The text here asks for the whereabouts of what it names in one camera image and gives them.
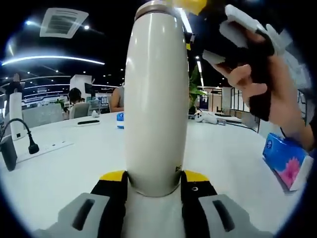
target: power strip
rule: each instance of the power strip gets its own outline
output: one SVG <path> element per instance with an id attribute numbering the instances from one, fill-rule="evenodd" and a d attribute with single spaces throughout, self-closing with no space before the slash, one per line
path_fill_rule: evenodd
<path id="1" fill-rule="evenodd" d="M 34 157 L 46 154 L 46 153 L 54 151 L 54 150 L 58 150 L 58 149 L 64 148 L 64 147 L 72 145 L 72 144 L 74 144 L 74 143 L 69 142 L 69 141 L 62 141 L 62 142 L 58 142 L 58 143 L 55 143 L 55 144 L 49 144 L 49 145 L 45 145 L 45 146 L 39 145 L 40 150 L 37 153 L 33 154 L 33 155 L 30 155 L 29 153 L 18 155 L 18 158 L 16 159 L 16 163 L 17 164 L 21 163 L 22 161 L 26 161 L 26 160 L 32 159 Z"/>

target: black cable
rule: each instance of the black cable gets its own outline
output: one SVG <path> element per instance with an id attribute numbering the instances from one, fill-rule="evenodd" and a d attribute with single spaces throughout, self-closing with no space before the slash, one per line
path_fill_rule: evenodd
<path id="1" fill-rule="evenodd" d="M 243 127 L 243 128 L 246 128 L 246 129 L 250 129 L 250 130 L 254 131 L 255 133 L 257 133 L 255 130 L 253 130 L 252 128 L 249 128 L 247 126 L 237 125 L 237 124 L 233 124 L 233 123 L 226 123 L 226 124 L 235 125 L 235 126 Z"/>
<path id="2" fill-rule="evenodd" d="M 4 130 L 3 130 L 2 134 L 1 134 L 0 143 L 1 143 L 1 141 L 2 141 L 2 138 L 3 138 L 3 136 L 4 136 L 4 133 L 5 133 L 6 128 L 10 125 L 11 122 L 14 122 L 14 121 L 19 121 L 19 122 L 21 122 L 21 123 L 25 126 L 26 130 L 28 131 L 29 140 L 30 140 L 29 153 L 30 153 L 30 154 L 35 154 L 35 153 L 37 153 L 37 152 L 40 150 L 40 149 L 39 149 L 39 146 L 34 142 L 34 140 L 33 140 L 33 138 L 32 138 L 32 135 L 31 135 L 31 131 L 30 131 L 28 125 L 24 122 L 24 120 L 22 120 L 22 119 L 20 119 L 20 118 L 13 118 L 13 119 L 11 119 L 11 120 L 8 121 L 8 123 L 5 125 Z"/>

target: ceiling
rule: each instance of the ceiling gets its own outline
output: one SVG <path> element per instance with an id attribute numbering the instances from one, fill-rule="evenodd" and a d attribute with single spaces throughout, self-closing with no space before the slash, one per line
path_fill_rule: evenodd
<path id="1" fill-rule="evenodd" d="M 145 2 L 147 0 L 125 1 L 123 5 L 122 1 L 107 1 L 101 6 L 99 2 L 73 4 L 65 0 L 45 1 L 40 4 L 21 3 L 18 8 L 12 6 L 16 11 L 8 19 L 2 19 L 7 23 L 3 30 L 6 37 L 1 39 L 2 62 L 25 56 L 59 55 L 96 60 L 105 64 L 69 59 L 24 60 L 0 67 L 0 86 L 9 83 L 17 72 L 22 80 L 26 79 L 24 96 L 34 94 L 35 86 L 52 84 L 55 86 L 49 87 L 51 92 L 67 93 L 68 87 L 59 84 L 69 84 L 70 77 L 75 74 L 92 75 L 94 84 L 97 85 L 121 85 L 125 76 L 124 67 L 134 15 L 137 8 Z M 71 39 L 40 37 L 40 26 L 50 7 L 80 10 L 87 12 L 89 16 Z M 204 17 L 188 14 L 188 19 L 196 35 L 195 47 L 188 51 L 190 73 L 197 64 L 195 56 L 201 55 L 203 49 L 224 55 L 235 51 L 235 47 L 219 34 L 220 18 L 217 15 Z M 89 25 L 90 29 L 85 30 L 85 25 Z M 227 80 L 206 61 L 201 59 L 201 62 L 205 86 L 229 86 Z M 110 92 L 113 88 L 105 90 L 105 87 L 97 86 L 95 89 Z"/>

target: gray gripper pad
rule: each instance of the gray gripper pad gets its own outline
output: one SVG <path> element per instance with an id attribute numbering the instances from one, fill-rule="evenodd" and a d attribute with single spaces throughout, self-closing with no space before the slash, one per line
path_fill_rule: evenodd
<path id="1" fill-rule="evenodd" d="M 101 216 L 109 197 L 82 193 L 58 213 L 58 221 L 35 238 L 97 238 Z"/>
<path id="2" fill-rule="evenodd" d="M 250 223 L 249 214 L 226 195 L 200 197 L 210 237 L 214 238 L 271 238 Z"/>

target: yellow accent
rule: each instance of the yellow accent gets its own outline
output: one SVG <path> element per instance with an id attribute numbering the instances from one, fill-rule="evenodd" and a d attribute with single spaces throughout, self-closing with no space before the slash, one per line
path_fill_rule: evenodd
<path id="1" fill-rule="evenodd" d="M 176 7 L 181 7 L 195 15 L 199 15 L 207 5 L 207 0 L 173 0 L 173 4 Z"/>
<path id="2" fill-rule="evenodd" d="M 110 172 L 101 176 L 99 180 L 121 181 L 124 172 L 124 170 Z"/>
<path id="3" fill-rule="evenodd" d="M 187 182 L 203 182 L 203 181 L 209 181 L 209 179 L 200 173 L 185 170 L 184 171 L 187 177 Z"/>

